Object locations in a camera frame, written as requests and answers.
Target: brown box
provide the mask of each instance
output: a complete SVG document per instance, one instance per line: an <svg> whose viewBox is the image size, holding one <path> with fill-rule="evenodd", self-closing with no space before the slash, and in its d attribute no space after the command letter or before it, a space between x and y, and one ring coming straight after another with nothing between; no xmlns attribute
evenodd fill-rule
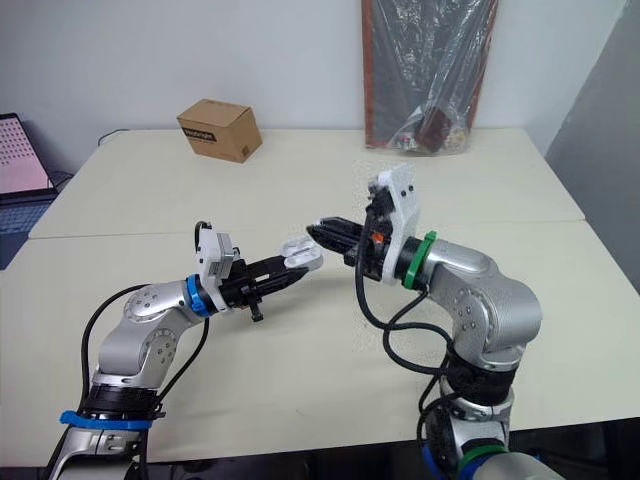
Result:
<svg viewBox="0 0 640 480"><path fill-rule="evenodd" d="M262 145L251 107L205 98L178 115L178 123L199 155L244 162Z"/></svg>

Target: blue ring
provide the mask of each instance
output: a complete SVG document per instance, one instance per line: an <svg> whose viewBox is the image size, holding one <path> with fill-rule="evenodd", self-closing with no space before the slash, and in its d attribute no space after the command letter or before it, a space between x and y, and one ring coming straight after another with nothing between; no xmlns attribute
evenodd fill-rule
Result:
<svg viewBox="0 0 640 480"><path fill-rule="evenodd" d="M209 310L198 294L195 275L187 277L187 293L191 299L191 310L200 317L208 317L210 315Z"/></svg>
<svg viewBox="0 0 640 480"><path fill-rule="evenodd" d="M149 430L153 420L95 420L81 417L73 410L67 410L60 415L60 423L94 430Z"/></svg>
<svg viewBox="0 0 640 480"><path fill-rule="evenodd" d="M438 480L447 479L447 477L445 477L442 471L438 468L438 465L433 458L433 454L431 453L431 450L429 450L429 447L427 445L422 447L422 459L424 460L424 463L427 464L427 467L429 467L429 470L434 477L436 477Z"/></svg>

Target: laptop keyboard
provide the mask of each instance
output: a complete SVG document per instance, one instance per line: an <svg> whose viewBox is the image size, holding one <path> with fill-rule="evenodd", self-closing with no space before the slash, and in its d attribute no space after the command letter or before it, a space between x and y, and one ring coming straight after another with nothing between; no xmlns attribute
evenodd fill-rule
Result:
<svg viewBox="0 0 640 480"><path fill-rule="evenodd" d="M24 205L1 209L0 234L31 231L49 205Z"/></svg>

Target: laptop screen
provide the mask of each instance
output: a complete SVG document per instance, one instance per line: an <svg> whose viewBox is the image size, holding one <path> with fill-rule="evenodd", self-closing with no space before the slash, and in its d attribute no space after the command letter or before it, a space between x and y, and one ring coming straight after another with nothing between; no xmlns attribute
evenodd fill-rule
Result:
<svg viewBox="0 0 640 480"><path fill-rule="evenodd" d="M0 117L0 195L51 188L17 116Z"/></svg>

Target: table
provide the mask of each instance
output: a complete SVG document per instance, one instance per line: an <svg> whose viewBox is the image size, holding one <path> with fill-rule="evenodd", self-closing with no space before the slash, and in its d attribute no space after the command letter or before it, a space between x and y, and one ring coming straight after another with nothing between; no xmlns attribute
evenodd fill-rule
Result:
<svg viewBox="0 0 640 480"><path fill-rule="evenodd" d="M287 233L325 216L360 219L368 181L408 162L433 225L584 219L520 129L475 130L462 155L420 158L367 150L360 131L265 130L244 164L195 155L179 130L114 135L99 147L31 232L32 238L222 231Z"/></svg>
<svg viewBox="0 0 640 480"><path fill-rule="evenodd" d="M283 219L273 219L279 227ZM231 229L248 260L277 250L279 228ZM640 415L640 299L584 221L451 225L440 237L493 256L529 285L545 318L514 384L514 429ZM80 393L79 342L87 318L113 292L194 270L190 233L31 239L5 272L0 299L2 465L43 465ZM265 320L247 311L214 317L206 348L166 399L151 430L150 460L246 455L413 438L427 377L396 366L381 334L360 315L353 271L337 255L300 283L267 297ZM388 317L412 298L368 282L374 311ZM122 303L95 329L91 358ZM410 318L448 326L433 304ZM176 365L197 343L187 332ZM436 363L442 344L399 333L409 358Z"/></svg>

